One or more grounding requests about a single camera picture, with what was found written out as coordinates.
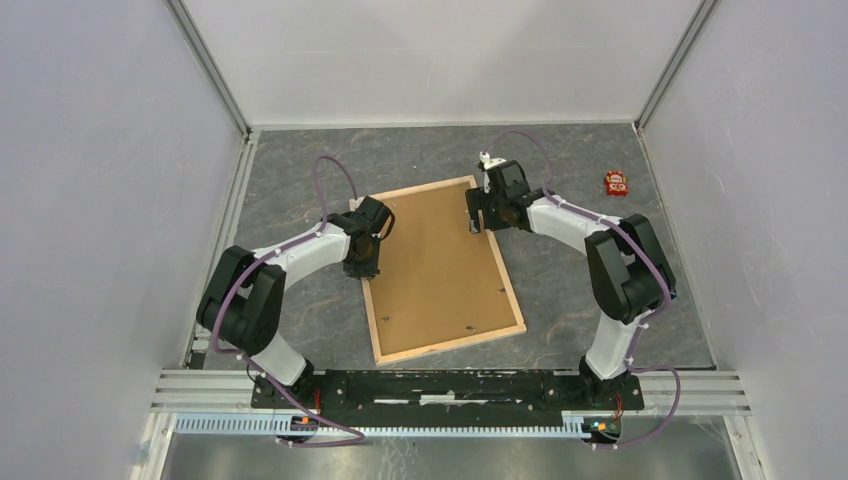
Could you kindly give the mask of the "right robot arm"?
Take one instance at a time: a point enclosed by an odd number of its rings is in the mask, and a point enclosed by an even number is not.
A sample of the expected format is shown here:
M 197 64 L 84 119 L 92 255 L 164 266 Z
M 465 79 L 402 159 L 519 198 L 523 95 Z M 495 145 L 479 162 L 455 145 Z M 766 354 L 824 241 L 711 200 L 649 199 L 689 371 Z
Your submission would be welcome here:
M 601 315 L 578 367 L 577 392 L 591 408 L 606 406 L 631 373 L 638 332 L 675 296 L 676 277 L 652 224 L 639 214 L 605 216 L 531 189 L 515 160 L 483 153 L 478 167 L 483 184 L 465 193 L 472 233 L 520 229 L 585 256 Z

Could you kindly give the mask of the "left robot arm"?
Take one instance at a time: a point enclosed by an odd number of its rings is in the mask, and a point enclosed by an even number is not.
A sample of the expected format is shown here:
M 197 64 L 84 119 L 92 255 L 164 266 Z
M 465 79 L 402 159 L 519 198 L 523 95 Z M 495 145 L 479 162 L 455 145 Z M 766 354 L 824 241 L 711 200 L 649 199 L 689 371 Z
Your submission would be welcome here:
M 279 333 L 284 294 L 333 264 L 341 265 L 347 277 L 376 277 L 381 243 L 395 220 L 386 204 L 366 196 L 354 210 L 333 213 L 276 245 L 253 251 L 227 248 L 201 297 L 196 322 L 213 334 L 213 349 L 221 352 L 225 341 L 274 379 L 276 394 L 288 406 L 306 405 L 314 394 L 312 365 Z

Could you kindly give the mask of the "red monster toy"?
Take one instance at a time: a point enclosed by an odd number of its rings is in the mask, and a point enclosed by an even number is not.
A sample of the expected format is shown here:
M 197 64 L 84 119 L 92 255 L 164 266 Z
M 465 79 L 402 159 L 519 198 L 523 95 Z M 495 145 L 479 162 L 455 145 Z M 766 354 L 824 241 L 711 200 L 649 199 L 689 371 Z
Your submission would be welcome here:
M 627 196 L 628 178 L 619 170 L 609 170 L 604 177 L 605 191 L 608 196 Z

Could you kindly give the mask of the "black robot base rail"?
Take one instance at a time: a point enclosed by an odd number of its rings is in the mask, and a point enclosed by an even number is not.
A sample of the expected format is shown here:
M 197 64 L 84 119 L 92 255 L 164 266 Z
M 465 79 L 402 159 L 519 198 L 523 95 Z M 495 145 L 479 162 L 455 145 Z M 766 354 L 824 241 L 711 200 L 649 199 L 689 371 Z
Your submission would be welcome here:
M 590 399 L 556 370 L 327 370 L 289 396 L 252 373 L 166 370 L 151 410 L 179 433 L 268 434 L 305 443 L 356 436 L 573 438 L 613 442 L 625 421 L 747 417 L 733 372 L 689 370 L 628 378 Z

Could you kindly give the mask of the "aluminium corner post right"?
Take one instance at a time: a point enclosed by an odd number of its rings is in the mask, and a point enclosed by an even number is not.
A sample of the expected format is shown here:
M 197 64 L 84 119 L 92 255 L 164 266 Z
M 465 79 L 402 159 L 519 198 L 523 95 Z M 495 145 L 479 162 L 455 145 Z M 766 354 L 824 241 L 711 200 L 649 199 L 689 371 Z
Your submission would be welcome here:
M 647 125 L 657 112 L 665 95 L 677 77 L 679 70 L 688 58 L 702 30 L 711 19 L 714 10 L 719 4 L 719 0 L 701 0 L 698 2 L 694 13 L 663 67 L 659 78 L 633 122 L 633 127 L 638 136 L 644 135 Z

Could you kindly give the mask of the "aluminium corner post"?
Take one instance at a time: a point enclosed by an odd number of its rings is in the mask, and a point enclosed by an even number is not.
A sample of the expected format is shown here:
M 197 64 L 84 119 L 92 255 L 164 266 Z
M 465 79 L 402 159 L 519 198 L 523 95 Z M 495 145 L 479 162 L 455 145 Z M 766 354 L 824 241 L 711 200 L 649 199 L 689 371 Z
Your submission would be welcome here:
M 252 132 L 252 127 L 214 60 L 212 52 L 194 21 L 187 4 L 183 0 L 165 0 L 164 3 L 171 12 L 178 29 L 223 105 L 231 122 L 241 135 L 247 138 Z
M 701 0 L 698 2 L 694 13 L 663 67 L 659 78 L 633 122 L 633 127 L 638 136 L 644 135 L 647 125 L 657 112 L 665 95 L 677 77 L 679 70 L 688 58 L 702 30 L 711 19 L 714 10 L 719 4 L 719 0 Z

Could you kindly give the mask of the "aluminium corner post left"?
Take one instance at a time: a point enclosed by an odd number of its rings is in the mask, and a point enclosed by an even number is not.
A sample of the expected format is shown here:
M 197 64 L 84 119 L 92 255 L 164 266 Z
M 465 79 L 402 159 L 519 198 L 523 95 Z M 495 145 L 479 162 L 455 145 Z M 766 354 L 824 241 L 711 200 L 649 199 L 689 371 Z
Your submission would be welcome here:
M 231 122 L 241 135 L 247 138 L 252 132 L 252 127 L 214 60 L 212 52 L 194 21 L 187 4 L 183 0 L 165 0 L 164 3 L 171 12 L 178 29 L 223 105 Z

